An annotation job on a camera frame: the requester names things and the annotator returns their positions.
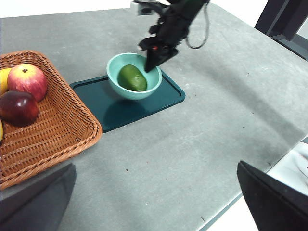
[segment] concrete countertop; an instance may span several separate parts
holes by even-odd
[[[267,171],[306,136],[307,62],[220,7],[208,12],[207,44],[182,44],[161,65],[185,101],[103,134],[70,160],[77,180],[60,231],[206,227],[240,194],[240,160]],[[156,20],[135,9],[4,18],[1,53],[40,51],[72,83],[106,75],[116,54],[145,55],[137,44]],[[204,29],[200,14],[192,44]]]

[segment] white floor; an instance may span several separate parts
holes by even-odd
[[[251,26],[255,26],[260,17],[267,0],[212,0],[230,13]],[[0,18],[18,17],[26,15],[67,13],[79,11],[95,11],[105,9],[128,8],[131,0],[87,0],[87,1],[65,1],[65,0],[10,0],[1,1]]]
[[[250,26],[254,27],[267,3],[267,0],[212,0],[211,2],[224,8]],[[130,3],[131,0],[87,0],[74,2],[65,0],[10,0],[2,1],[0,4],[0,18],[128,8],[130,7]],[[297,147],[297,149],[305,149],[308,157],[308,145],[303,147],[303,145],[300,144],[300,146],[301,147]],[[296,162],[294,161],[294,157],[297,156],[298,153],[297,150],[288,153],[268,174],[289,185],[294,181],[292,180],[294,177],[300,176],[297,181],[295,180],[298,182],[298,185],[293,185],[293,187],[308,194],[307,178],[305,178],[305,176],[303,176],[300,170],[295,166]],[[257,231],[257,227],[243,197],[241,197],[208,230]]]

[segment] tray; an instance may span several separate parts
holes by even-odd
[[[4,122],[0,145],[0,188],[18,184],[94,145],[102,127],[52,65],[37,51],[17,51],[0,57],[0,69],[18,64],[40,68],[48,82],[38,103],[35,123],[18,128]]]
[[[104,133],[152,115],[184,101],[184,91],[162,71],[158,89],[142,100],[127,100],[113,91],[108,76],[72,83],[70,86],[98,118]]]

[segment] black cable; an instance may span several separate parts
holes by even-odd
[[[208,3],[206,3],[205,6],[204,6],[204,16],[205,16],[205,23],[206,23],[206,26],[205,26],[205,38],[204,38],[204,40],[203,40],[203,42],[201,43],[200,46],[193,47],[192,45],[190,45],[190,43],[188,41],[188,35],[187,35],[185,41],[186,41],[187,46],[190,47],[191,49],[199,49],[199,48],[201,48],[206,43],[206,41],[208,39],[208,34],[209,34],[209,30],[210,30],[210,20],[208,18],[207,6],[208,6]]]

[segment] dark teal tray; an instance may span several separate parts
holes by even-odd
[[[109,132],[184,101],[185,93],[162,71],[163,81],[156,91],[142,100],[127,100],[114,92],[108,76],[70,84],[83,103]]]

